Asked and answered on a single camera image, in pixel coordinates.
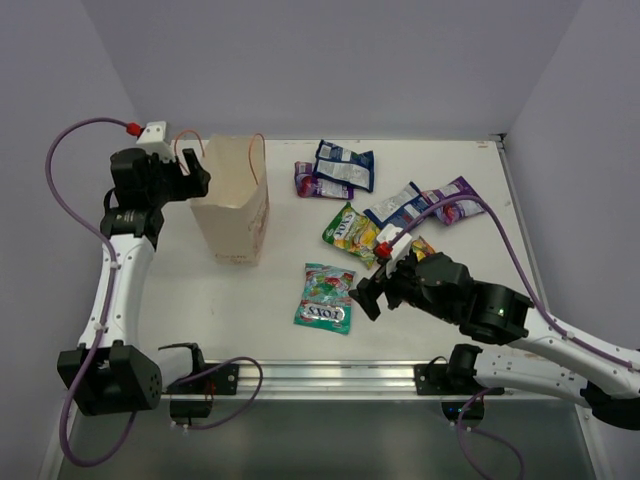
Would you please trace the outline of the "green snack packet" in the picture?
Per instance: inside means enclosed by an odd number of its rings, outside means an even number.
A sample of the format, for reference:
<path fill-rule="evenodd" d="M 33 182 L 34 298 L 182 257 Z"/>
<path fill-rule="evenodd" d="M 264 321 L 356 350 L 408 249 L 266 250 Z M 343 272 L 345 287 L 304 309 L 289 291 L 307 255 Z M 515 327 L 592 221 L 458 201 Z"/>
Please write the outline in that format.
<path fill-rule="evenodd" d="M 352 322 L 352 288 L 356 273 L 335 266 L 306 263 L 305 284 L 294 324 L 348 335 Z"/>

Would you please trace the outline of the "white paper bag orange handles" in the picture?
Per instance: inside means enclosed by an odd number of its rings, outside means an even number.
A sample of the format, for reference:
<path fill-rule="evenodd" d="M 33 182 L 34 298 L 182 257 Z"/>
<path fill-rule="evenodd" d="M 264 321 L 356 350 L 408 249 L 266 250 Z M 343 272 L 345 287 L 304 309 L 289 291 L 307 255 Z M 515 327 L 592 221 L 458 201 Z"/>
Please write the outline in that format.
<path fill-rule="evenodd" d="M 209 193 L 190 201 L 211 254 L 223 265 L 257 265 L 270 213 L 264 135 L 213 135 L 204 142 L 187 129 L 173 145 L 189 134 L 199 142 L 201 165 L 211 175 Z"/>

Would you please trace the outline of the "yellow green candy packet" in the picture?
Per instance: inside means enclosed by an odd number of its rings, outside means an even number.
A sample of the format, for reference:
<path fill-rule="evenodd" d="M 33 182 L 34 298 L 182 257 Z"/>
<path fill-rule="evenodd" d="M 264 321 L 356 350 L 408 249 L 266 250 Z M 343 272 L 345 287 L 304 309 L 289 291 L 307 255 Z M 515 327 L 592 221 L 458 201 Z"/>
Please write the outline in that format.
<path fill-rule="evenodd" d="M 322 240 L 359 259 L 367 269 L 376 263 L 374 253 L 380 228 L 347 202 L 322 233 Z"/>

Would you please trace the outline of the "orange fruit candy packet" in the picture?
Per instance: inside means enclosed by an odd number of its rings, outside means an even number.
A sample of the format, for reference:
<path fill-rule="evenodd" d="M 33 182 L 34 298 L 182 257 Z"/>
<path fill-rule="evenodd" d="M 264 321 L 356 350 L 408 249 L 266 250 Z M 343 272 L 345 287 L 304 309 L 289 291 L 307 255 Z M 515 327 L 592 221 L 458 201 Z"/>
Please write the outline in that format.
<path fill-rule="evenodd" d="M 419 236 L 411 244 L 411 251 L 418 261 L 436 253 L 436 250 L 422 237 Z"/>

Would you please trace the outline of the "blue white chips bag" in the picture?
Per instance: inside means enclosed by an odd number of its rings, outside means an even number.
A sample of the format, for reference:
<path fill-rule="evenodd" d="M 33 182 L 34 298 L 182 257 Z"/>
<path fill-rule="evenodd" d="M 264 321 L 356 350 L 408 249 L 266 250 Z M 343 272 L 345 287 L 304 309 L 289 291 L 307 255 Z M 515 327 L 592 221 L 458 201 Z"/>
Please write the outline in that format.
<path fill-rule="evenodd" d="M 398 194 L 365 209 L 364 214 L 379 229 L 387 225 L 405 228 L 430 206 L 419 187 L 409 182 Z"/>

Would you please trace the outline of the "purple blue snack bar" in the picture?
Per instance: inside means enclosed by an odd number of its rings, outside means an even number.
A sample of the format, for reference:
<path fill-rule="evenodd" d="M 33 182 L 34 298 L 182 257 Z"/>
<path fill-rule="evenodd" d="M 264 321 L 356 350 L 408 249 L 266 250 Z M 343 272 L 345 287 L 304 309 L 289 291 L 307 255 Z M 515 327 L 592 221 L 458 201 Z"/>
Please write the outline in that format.
<path fill-rule="evenodd" d="M 324 198 L 351 201 L 354 198 L 352 187 L 319 178 L 313 173 L 310 162 L 294 164 L 294 182 L 296 193 L 301 198 Z"/>

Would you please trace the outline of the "pink snack packet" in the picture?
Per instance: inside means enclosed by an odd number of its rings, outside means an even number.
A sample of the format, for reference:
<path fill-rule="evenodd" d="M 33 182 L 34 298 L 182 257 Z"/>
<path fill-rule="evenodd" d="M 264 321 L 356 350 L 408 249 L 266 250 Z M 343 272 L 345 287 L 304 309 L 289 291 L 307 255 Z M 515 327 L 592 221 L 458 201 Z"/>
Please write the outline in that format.
<path fill-rule="evenodd" d="M 439 207 L 432 213 L 445 226 L 451 226 L 465 218 L 485 212 L 476 201 L 464 199 L 464 196 L 478 197 L 478 193 L 463 176 L 458 176 L 440 188 L 422 191 L 422 196 L 429 206 L 452 199 L 452 202 Z"/>

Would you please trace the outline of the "dark blue crisps bag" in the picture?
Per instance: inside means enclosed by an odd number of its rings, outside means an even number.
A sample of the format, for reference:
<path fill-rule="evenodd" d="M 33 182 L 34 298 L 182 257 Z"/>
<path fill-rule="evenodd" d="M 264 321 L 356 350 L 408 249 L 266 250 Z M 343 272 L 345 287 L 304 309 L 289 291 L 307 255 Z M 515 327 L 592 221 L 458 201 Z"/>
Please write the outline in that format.
<path fill-rule="evenodd" d="M 372 193 L 375 186 L 374 152 L 356 153 L 321 140 L 315 152 L 313 173 L 321 179 Z"/>

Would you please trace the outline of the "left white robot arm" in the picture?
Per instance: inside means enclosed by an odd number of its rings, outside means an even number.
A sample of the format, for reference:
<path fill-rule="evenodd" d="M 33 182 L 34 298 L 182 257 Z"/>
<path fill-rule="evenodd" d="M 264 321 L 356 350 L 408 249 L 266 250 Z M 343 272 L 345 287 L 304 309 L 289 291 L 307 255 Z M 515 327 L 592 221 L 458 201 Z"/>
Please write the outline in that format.
<path fill-rule="evenodd" d="M 208 369 L 199 347 L 181 343 L 140 349 L 138 320 L 144 283 L 164 224 L 163 207 L 207 195 L 209 173 L 196 152 L 163 162 L 128 148 L 110 158 L 113 188 L 105 195 L 99 232 L 104 242 L 94 306 L 77 346 L 60 353 L 57 371 L 86 416 L 155 409 L 163 390 L 177 384 L 201 390 Z"/>

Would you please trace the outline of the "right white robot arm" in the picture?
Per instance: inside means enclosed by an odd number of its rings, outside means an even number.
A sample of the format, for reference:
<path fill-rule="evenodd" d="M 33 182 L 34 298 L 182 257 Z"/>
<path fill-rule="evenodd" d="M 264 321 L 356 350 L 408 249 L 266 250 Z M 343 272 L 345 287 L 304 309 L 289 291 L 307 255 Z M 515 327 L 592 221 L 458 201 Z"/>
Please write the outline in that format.
<path fill-rule="evenodd" d="M 639 353 L 587 334 L 506 286 L 475 280 L 443 253 L 409 254 L 359 281 L 350 297 L 370 320 L 402 304 L 458 327 L 443 378 L 457 392 L 516 389 L 568 400 L 600 421 L 639 427 Z"/>

